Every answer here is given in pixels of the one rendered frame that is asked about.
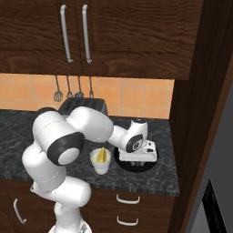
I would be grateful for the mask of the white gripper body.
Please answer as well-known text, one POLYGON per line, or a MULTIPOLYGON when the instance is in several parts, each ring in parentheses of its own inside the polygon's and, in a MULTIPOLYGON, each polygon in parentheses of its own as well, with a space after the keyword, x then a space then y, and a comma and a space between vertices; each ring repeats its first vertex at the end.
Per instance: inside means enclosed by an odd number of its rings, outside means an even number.
POLYGON ((121 161, 134 161, 134 162, 156 162, 157 151, 154 148, 139 149, 133 153, 127 153, 119 149, 119 159, 121 161))

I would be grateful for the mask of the white glass of lemonade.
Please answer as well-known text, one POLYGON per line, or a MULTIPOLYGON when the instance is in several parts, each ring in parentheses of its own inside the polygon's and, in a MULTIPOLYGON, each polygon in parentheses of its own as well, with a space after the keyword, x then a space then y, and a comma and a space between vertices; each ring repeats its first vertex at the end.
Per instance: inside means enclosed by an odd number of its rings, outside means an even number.
POLYGON ((106 148, 97 148, 90 154, 91 163, 98 175, 105 175, 111 162, 111 153, 106 148))

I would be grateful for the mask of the dark wood fridge housing panel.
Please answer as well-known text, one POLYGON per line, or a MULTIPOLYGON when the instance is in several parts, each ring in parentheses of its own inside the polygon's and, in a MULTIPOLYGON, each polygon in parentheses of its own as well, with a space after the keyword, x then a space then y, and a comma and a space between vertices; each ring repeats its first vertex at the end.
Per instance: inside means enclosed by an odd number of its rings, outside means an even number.
POLYGON ((232 78, 233 0, 204 0, 188 81, 174 84, 169 124, 180 194, 167 233, 185 233, 232 78))

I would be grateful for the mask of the grey fridge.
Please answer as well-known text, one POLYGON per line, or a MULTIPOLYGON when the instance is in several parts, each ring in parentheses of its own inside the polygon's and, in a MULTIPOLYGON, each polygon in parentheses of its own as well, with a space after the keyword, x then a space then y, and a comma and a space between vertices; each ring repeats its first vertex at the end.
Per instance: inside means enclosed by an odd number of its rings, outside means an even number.
POLYGON ((228 93, 185 233, 233 233, 233 57, 228 93))

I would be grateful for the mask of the dark wood drawer front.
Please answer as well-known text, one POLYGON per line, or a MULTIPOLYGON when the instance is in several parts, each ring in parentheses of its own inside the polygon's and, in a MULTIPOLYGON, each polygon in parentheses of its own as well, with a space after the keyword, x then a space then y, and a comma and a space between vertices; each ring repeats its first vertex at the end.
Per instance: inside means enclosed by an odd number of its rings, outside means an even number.
POLYGON ((92 233, 168 233, 169 225, 167 217, 114 211, 92 212, 86 222, 92 233), (117 223, 117 216, 125 222, 135 222, 137 218, 139 221, 134 227, 122 226, 117 223))
POLYGON ((92 195, 87 206, 89 212, 98 208, 115 208, 139 212, 146 211, 147 213, 156 213, 157 211, 165 210, 168 214, 170 214, 174 205, 174 200, 175 198, 170 196, 158 196, 93 188, 92 195), (119 203, 116 199, 117 194, 120 198, 126 200, 137 200, 137 197, 140 196, 140 202, 137 205, 119 203))

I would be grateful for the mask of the black toaster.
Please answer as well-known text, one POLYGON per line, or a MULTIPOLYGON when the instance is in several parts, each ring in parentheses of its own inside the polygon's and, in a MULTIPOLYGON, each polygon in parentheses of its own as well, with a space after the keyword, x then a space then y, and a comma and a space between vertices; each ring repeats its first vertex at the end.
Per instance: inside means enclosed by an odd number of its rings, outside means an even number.
POLYGON ((89 97, 69 97, 61 107, 59 107, 58 112, 63 116, 68 116, 79 106, 90 107, 105 114, 106 116, 108 115, 106 101, 104 99, 89 97))

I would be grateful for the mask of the hanging metal ladle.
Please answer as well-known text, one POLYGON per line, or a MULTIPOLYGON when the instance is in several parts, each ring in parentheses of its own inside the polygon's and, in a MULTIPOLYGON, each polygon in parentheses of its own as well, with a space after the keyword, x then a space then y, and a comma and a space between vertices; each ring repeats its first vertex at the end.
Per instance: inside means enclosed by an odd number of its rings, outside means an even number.
POLYGON ((77 98, 83 98, 84 97, 84 93, 82 92, 82 89, 81 89, 80 76, 77 77, 77 82, 78 82, 78 92, 75 93, 75 97, 77 97, 77 98))

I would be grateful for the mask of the hanging slotted spatula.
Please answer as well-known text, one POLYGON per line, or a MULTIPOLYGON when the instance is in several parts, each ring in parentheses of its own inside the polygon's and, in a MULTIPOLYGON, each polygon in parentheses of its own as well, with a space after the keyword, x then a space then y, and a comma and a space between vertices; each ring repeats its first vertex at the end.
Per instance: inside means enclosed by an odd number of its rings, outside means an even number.
POLYGON ((59 88, 58 77, 56 76, 56 91, 54 93, 54 100, 56 102, 61 102, 62 99, 63 99, 63 93, 61 92, 59 88))

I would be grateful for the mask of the dark wood base cupboard door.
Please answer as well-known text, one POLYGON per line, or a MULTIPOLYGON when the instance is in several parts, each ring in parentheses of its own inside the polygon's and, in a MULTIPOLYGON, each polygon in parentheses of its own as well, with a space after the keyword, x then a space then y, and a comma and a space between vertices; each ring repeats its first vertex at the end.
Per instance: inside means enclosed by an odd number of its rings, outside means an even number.
POLYGON ((8 198, 7 211, 17 233, 48 233, 56 223, 54 203, 31 192, 29 181, 2 179, 1 182, 8 198), (24 225, 19 222, 13 208, 16 198, 22 219, 27 219, 24 225))

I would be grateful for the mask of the dark wood wall cupboard door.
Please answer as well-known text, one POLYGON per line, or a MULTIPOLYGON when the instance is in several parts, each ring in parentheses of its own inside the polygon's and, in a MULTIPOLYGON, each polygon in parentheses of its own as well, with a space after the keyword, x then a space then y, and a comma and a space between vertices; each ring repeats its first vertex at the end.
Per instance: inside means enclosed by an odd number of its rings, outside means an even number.
POLYGON ((0 0, 0 73, 80 75, 75 0, 0 0), (66 60, 61 5, 72 64, 66 60))
POLYGON ((75 0, 85 76, 187 80, 204 0, 75 0), (87 5, 91 64, 82 7, 87 5))

